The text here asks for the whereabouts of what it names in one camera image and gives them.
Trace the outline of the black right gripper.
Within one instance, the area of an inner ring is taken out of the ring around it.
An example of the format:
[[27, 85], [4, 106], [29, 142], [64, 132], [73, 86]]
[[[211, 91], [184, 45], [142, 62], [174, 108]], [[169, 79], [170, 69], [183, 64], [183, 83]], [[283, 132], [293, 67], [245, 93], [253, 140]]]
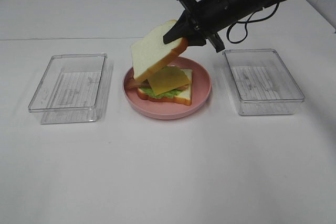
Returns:
[[204, 46], [208, 40], [216, 52], [225, 49], [218, 31], [224, 28], [228, 0], [177, 0], [184, 11], [176, 24], [163, 36], [165, 44], [186, 38], [188, 46]]

